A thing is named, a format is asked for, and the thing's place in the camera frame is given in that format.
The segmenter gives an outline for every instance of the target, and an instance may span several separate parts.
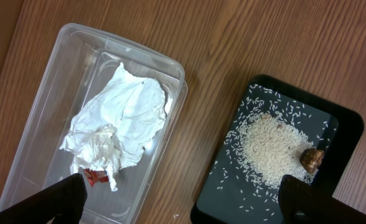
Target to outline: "red wrapper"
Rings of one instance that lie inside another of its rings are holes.
[[[105,171],[93,171],[90,169],[84,169],[83,172],[85,173],[85,176],[88,179],[91,187],[93,187],[96,182],[108,182],[107,172]]]

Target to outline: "transparent box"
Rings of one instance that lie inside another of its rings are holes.
[[[85,179],[88,198],[81,223],[136,221],[187,94],[184,70],[147,47],[78,24],[67,24],[59,32],[4,186],[0,211],[70,175],[73,154],[59,147],[71,119],[102,91],[121,62],[133,75],[161,84],[167,118],[139,164],[120,170],[118,191],[112,192],[109,183],[92,188]]]

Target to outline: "pile of rice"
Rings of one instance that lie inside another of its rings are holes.
[[[308,136],[294,126],[285,124],[280,113],[251,114],[238,128],[238,163],[246,172],[246,181],[255,186],[264,183],[268,188],[278,189],[281,178],[290,174],[308,184],[314,178],[301,165],[299,158],[305,149],[313,147]]]

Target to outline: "black plastic tray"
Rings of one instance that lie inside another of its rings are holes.
[[[260,75],[249,82],[229,131],[235,130],[239,121],[254,107],[252,104],[247,106],[248,98],[257,97],[265,101],[266,106],[261,108],[264,112],[270,111],[273,114],[266,102],[278,100],[276,105],[283,107],[284,110],[286,102],[289,102],[290,105],[298,106],[298,111],[306,113],[306,116],[302,114],[295,119],[295,127],[307,134],[309,141],[313,141],[318,149],[326,152],[319,172],[311,185],[326,195],[332,195],[363,132],[362,118],[354,111],[272,77]],[[212,163],[209,171],[212,174],[208,175],[192,209],[192,222],[282,223],[279,205],[264,194],[266,190],[259,193],[262,197],[253,196],[255,188],[251,182],[245,180],[242,170],[236,169],[239,165],[235,161],[235,155],[227,154],[227,150],[232,148],[234,142],[225,142]],[[225,171],[228,175],[227,179],[223,174]],[[276,194],[277,190],[268,190],[268,192]]]

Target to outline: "white tissue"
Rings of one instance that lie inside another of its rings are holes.
[[[74,154],[71,174],[79,167],[105,170],[112,191],[120,169],[140,161],[144,145],[165,123],[165,93],[152,78],[139,78],[123,63],[104,89],[72,118],[60,149]]]

